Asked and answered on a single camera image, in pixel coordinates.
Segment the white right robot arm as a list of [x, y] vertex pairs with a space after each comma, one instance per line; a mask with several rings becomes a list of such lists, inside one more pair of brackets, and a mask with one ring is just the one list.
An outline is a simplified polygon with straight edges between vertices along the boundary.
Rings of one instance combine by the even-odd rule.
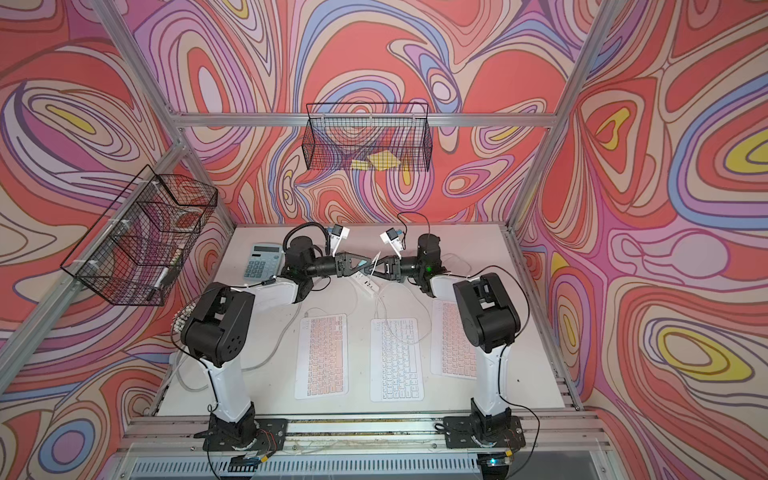
[[418, 238], [414, 256], [396, 253], [376, 260], [371, 273], [393, 282], [411, 280], [422, 293], [457, 306], [463, 335], [475, 349], [476, 383], [470, 413], [463, 418], [467, 425], [452, 426], [458, 417], [442, 421], [448, 440], [456, 443], [468, 437], [482, 447], [496, 446], [503, 440], [524, 445], [519, 418], [505, 399], [505, 356], [522, 332], [523, 321], [498, 274], [460, 276], [449, 272], [443, 264], [440, 238], [431, 233]]

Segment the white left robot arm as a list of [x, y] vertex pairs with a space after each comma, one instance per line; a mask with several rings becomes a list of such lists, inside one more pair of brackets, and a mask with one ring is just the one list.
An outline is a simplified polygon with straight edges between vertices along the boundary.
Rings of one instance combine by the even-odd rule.
[[253, 451], [260, 436], [268, 450], [280, 449], [260, 427], [243, 378], [240, 355], [253, 315], [302, 302], [317, 278], [351, 277], [371, 265], [370, 258], [348, 252], [317, 256], [312, 240], [299, 236], [288, 245], [278, 275], [248, 286], [212, 282], [199, 300], [177, 313], [181, 343], [204, 367], [213, 391], [208, 429], [196, 435], [205, 451]]

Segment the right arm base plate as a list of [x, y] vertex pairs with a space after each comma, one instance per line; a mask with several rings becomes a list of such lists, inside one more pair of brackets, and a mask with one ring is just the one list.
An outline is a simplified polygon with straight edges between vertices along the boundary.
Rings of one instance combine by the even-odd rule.
[[517, 452], [527, 442], [520, 418], [480, 420], [473, 415], [444, 417], [441, 432], [448, 449], [502, 448]]

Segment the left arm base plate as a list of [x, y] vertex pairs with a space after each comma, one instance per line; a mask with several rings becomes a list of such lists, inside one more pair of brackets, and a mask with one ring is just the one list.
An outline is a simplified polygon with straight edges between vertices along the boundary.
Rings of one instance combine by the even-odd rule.
[[211, 415], [208, 428], [195, 437], [203, 440], [206, 452], [269, 453], [283, 449], [287, 427], [284, 418], [245, 418], [231, 423]]

